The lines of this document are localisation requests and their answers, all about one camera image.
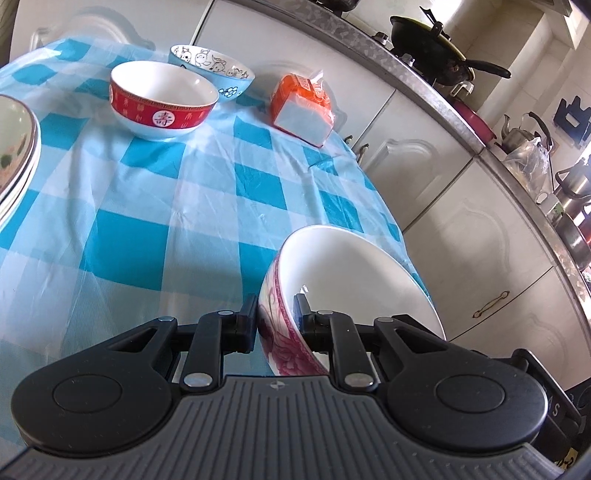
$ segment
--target white bowl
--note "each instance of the white bowl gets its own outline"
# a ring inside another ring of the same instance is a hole
[[[218,98],[207,79],[168,63],[129,61],[111,71],[111,107],[117,120],[139,137],[185,135],[203,123]]]
[[[18,175],[12,187],[6,191],[6,195],[0,202],[0,230],[4,228],[12,218],[14,212],[18,209],[18,206],[21,204],[22,199],[31,185],[35,172],[37,171],[37,166],[39,165],[39,159],[41,157],[41,127],[36,116],[34,116],[34,121],[35,126],[37,127],[35,133],[35,147],[31,153],[31,157],[25,162],[25,168]]]
[[[234,100],[255,79],[254,72],[223,53],[194,45],[174,45],[168,62],[203,75],[220,94],[220,102]]]
[[[364,325],[406,313],[445,338],[433,305],[396,260],[347,230],[308,226],[285,240],[259,294],[262,347],[276,375],[326,373],[294,320],[297,293],[306,294],[312,310],[346,313]]]
[[[0,125],[1,200],[22,174],[39,140],[38,123],[33,112],[12,97],[0,95]]]

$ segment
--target stainless steel counter edge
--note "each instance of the stainless steel counter edge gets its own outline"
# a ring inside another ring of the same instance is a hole
[[[290,25],[356,61],[425,110],[468,152],[475,155],[484,149],[472,129],[439,93],[386,48],[346,20],[310,0],[228,1]]]
[[[480,162],[485,170],[504,186],[523,214],[530,220],[530,225],[537,230],[546,251],[553,259],[553,264],[558,267],[557,271],[579,314],[587,347],[591,351],[591,295],[563,241],[519,181],[492,152],[483,150],[476,157],[476,161]]]

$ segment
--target metal rivet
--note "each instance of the metal rivet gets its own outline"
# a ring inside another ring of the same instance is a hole
[[[213,378],[203,372],[196,372],[193,374],[185,375],[183,382],[188,387],[208,387],[212,384]]]
[[[374,379],[368,374],[349,374],[345,377],[345,383],[351,388],[367,388],[374,384]]]

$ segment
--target blue checkered tablecloth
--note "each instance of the blue checkered tablecloth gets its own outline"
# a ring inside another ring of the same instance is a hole
[[[133,137],[108,105],[111,69],[165,55],[66,39],[0,70],[41,123],[41,160],[0,232],[0,463],[24,445],[10,413],[30,372],[162,314],[191,323],[257,293],[285,238],[326,223],[363,235],[420,283],[401,232],[351,150],[268,124],[246,94],[194,134]],[[229,373],[271,374],[261,348]]]

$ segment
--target cabinet door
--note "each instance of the cabinet door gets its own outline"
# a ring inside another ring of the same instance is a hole
[[[223,52],[256,75],[249,94],[269,100],[287,73],[324,75],[335,114],[335,131],[356,141],[394,88],[357,62],[305,33],[240,5],[216,0],[196,44]]]
[[[497,358],[527,348],[565,390],[591,377],[585,336],[554,269],[453,343]]]
[[[517,208],[478,163],[404,239],[448,339],[492,315],[551,267]]]
[[[396,92],[353,148],[361,168],[404,230],[470,160],[435,120]]]

